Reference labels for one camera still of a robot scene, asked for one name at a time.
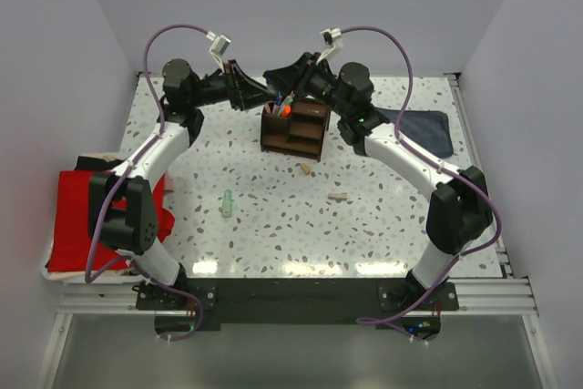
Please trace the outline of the orange black highlighter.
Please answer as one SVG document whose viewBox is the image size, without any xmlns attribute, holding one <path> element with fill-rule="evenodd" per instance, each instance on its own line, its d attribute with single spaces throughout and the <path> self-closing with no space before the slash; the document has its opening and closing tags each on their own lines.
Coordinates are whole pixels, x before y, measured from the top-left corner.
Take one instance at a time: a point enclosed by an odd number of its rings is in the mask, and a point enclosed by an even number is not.
<svg viewBox="0 0 583 389">
<path fill-rule="evenodd" d="M 292 112 L 292 107 L 291 106 L 286 106 L 283 111 L 281 112 L 281 117 L 286 118 L 288 117 Z"/>
</svg>

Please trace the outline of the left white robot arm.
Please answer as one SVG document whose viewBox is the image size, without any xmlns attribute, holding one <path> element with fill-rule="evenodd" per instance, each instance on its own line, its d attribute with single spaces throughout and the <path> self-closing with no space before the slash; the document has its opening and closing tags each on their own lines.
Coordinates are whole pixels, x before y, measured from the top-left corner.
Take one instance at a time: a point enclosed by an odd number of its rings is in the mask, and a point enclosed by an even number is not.
<svg viewBox="0 0 583 389">
<path fill-rule="evenodd" d="M 90 178 L 87 227 L 91 243 L 85 281 L 91 283 L 101 275 L 94 260 L 97 247 L 103 245 L 160 282 L 158 300 L 178 309 L 187 302 L 189 287 L 178 280 L 181 265 L 159 240 L 153 190 L 199 136 L 202 107 L 228 102 L 244 111 L 275 100 L 276 94 L 245 75 L 234 60 L 199 77 L 186 60 L 172 59 L 163 67 L 162 79 L 163 98 L 158 102 L 160 115 L 154 131 L 121 164 Z"/>
</svg>

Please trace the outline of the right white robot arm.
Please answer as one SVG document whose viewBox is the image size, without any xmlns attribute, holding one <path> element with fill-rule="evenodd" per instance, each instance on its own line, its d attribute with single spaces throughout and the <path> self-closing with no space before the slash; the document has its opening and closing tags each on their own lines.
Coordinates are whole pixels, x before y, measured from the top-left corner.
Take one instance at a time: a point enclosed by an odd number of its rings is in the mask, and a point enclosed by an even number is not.
<svg viewBox="0 0 583 389">
<path fill-rule="evenodd" d="M 369 69 L 356 62 L 334 74 L 327 63 L 304 53 L 287 67 L 267 70 L 264 78 L 285 96 L 312 97 L 339 117 L 337 127 L 354 151 L 376 159 L 412 184 L 429 202 L 425 222 L 427 246 L 408 272 L 405 297 L 418 310 L 438 298 L 441 283 L 471 241 L 493 222 L 486 201 L 486 179 L 472 166 L 458 169 L 396 134 L 396 125 L 372 103 Z"/>
</svg>

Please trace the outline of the brown wooden desk organizer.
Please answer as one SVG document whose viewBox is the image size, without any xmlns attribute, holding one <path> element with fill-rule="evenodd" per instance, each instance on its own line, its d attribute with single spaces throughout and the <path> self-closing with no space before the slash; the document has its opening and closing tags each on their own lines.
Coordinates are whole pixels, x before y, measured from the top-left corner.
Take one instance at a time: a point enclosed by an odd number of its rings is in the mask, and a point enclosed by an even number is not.
<svg viewBox="0 0 583 389">
<path fill-rule="evenodd" d="M 310 98 L 294 101 L 286 117 L 271 114 L 264 108 L 261 151 L 320 161 L 330 117 L 329 108 Z"/>
</svg>

